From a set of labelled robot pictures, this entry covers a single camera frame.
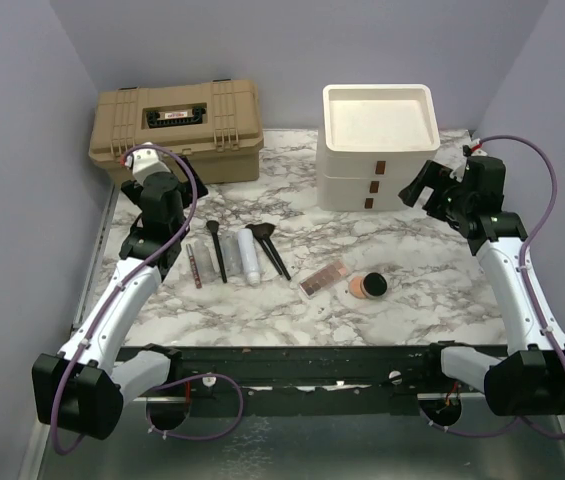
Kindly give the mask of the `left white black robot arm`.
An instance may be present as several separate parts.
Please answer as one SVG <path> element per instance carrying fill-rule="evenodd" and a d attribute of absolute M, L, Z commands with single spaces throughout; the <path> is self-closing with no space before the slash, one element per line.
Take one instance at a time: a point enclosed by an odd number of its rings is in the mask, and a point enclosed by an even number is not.
<path fill-rule="evenodd" d="M 105 292 L 77 332 L 54 354 L 41 354 L 32 367 L 37 416 L 50 427 L 57 453 L 66 455 L 60 430 L 103 440 L 130 402 L 156 389 L 168 395 L 182 385 L 181 354 L 148 345 L 130 360 L 116 362 L 122 343 L 147 300 L 181 253 L 197 201 L 208 191 L 185 157 L 173 159 L 184 182 L 166 165 L 162 148 L 127 155 L 132 180 L 123 193 L 140 210 L 120 250 Z"/>

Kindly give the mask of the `black fan makeup brush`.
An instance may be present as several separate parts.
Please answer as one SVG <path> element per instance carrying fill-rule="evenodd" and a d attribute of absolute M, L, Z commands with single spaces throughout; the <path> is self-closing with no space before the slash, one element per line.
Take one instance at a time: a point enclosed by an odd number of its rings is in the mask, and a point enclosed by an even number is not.
<path fill-rule="evenodd" d="M 286 265 L 284 264 L 280 254 L 278 253 L 276 247 L 272 242 L 272 235 L 275 231 L 275 226 L 271 223 L 261 223 L 256 224 L 256 232 L 259 233 L 263 238 L 265 243 L 268 245 L 271 253 L 273 254 L 274 259 L 278 262 L 278 265 L 281 267 L 283 275 L 287 281 L 291 280 L 291 275 L 288 272 Z"/>

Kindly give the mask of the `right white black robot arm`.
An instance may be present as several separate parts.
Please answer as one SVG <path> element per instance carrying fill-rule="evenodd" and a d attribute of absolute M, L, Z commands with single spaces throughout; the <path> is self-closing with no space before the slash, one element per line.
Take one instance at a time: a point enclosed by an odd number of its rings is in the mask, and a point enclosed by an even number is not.
<path fill-rule="evenodd" d="M 498 359 L 469 346 L 445 346 L 421 367 L 423 383 L 443 391 L 456 380 L 484 393 L 498 416 L 565 414 L 565 333 L 539 285 L 528 235 L 518 214 L 503 210 L 506 168 L 470 156 L 464 174 L 433 160 L 399 194 L 414 206 L 424 189 L 428 216 L 466 239 L 493 290 L 505 325 L 507 354 Z"/>

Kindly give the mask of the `cream drawer organizer cabinet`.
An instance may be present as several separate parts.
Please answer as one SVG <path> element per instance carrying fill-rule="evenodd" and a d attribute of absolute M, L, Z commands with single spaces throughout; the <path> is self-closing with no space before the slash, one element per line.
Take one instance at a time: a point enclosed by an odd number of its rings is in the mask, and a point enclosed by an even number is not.
<path fill-rule="evenodd" d="M 331 84 L 316 147 L 317 204 L 333 212 L 399 211 L 399 192 L 438 151 L 424 84 Z"/>

